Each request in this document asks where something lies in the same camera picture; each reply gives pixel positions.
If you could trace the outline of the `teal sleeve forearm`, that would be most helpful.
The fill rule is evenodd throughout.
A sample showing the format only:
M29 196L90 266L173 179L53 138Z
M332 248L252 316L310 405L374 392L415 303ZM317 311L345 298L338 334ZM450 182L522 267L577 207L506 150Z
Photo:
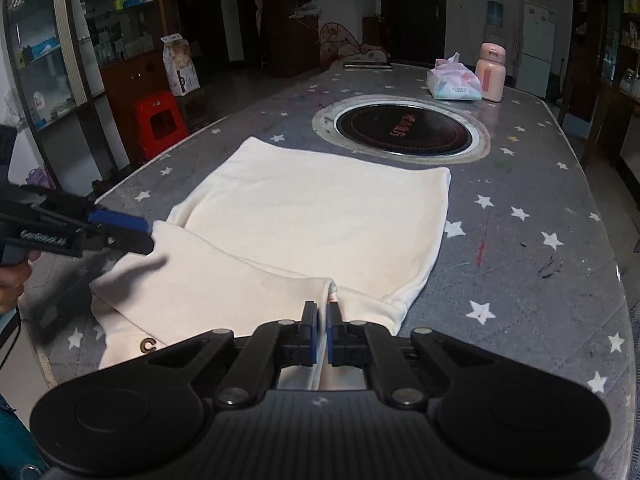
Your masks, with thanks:
M3 396L0 396L0 468L1 478L10 480L40 479L48 469L32 435Z

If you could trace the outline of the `person's left hand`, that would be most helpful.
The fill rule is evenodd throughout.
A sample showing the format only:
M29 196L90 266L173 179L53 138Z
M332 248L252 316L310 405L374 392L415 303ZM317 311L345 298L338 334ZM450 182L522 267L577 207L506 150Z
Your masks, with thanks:
M32 275L32 263L41 252L30 252L27 258L14 266L0 268L0 313L6 314L17 305L17 299L24 292L24 286Z

